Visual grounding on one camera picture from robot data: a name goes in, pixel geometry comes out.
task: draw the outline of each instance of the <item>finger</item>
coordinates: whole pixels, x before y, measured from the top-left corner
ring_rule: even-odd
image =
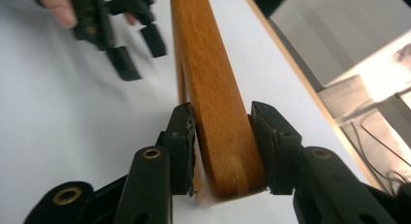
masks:
[[[72,28],[77,24],[77,18],[70,0],[40,0],[50,9],[57,21],[66,28]]]
[[[127,19],[127,22],[134,26],[136,24],[136,19],[134,18],[134,16],[131,13],[125,13],[124,16]]]

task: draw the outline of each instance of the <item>wood grain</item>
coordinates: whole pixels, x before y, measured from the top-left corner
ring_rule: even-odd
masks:
[[[175,61],[198,121],[203,197],[221,202],[262,191],[263,164],[208,0],[172,0],[172,16]]]

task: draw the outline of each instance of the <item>hole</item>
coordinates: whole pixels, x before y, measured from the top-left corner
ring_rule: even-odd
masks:
[[[67,201],[67,200],[73,199],[75,196],[76,196],[75,191],[67,191],[60,195],[60,199]]]
[[[148,221],[148,218],[149,218],[148,213],[146,213],[146,212],[138,213],[133,218],[133,224],[146,223]]]
[[[324,149],[319,149],[319,148],[315,148],[311,150],[311,153],[315,157],[321,158],[321,159],[329,159],[332,157],[329,152],[325,151]]]
[[[375,218],[373,218],[371,215],[366,214],[366,213],[361,213],[360,214],[360,220],[363,223],[366,224],[378,224],[377,220],[375,220]]]
[[[144,152],[144,154],[142,155],[144,158],[146,159],[153,159],[153,158],[157,158],[158,156],[160,156],[161,151],[159,149],[148,149]]]
[[[58,206],[64,206],[75,201],[81,195],[81,189],[78,187],[68,187],[61,189],[52,199]]]

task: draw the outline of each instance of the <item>white table surface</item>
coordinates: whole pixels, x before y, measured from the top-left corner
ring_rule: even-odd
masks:
[[[210,0],[247,110],[275,106],[303,145],[335,151],[365,181],[327,120],[245,0]],[[113,19],[143,80],[117,78],[106,56],[74,41],[31,0],[0,0],[0,223],[22,223],[52,187],[82,180],[98,189],[127,174],[155,143],[177,105],[170,0],[154,13],[168,55],[152,59],[123,18]],[[262,193],[211,208],[174,197],[174,223],[297,223],[292,197]]]

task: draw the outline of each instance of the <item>white wall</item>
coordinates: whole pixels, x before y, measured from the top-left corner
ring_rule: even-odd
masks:
[[[402,0],[286,0],[271,18],[323,85],[411,28]]]

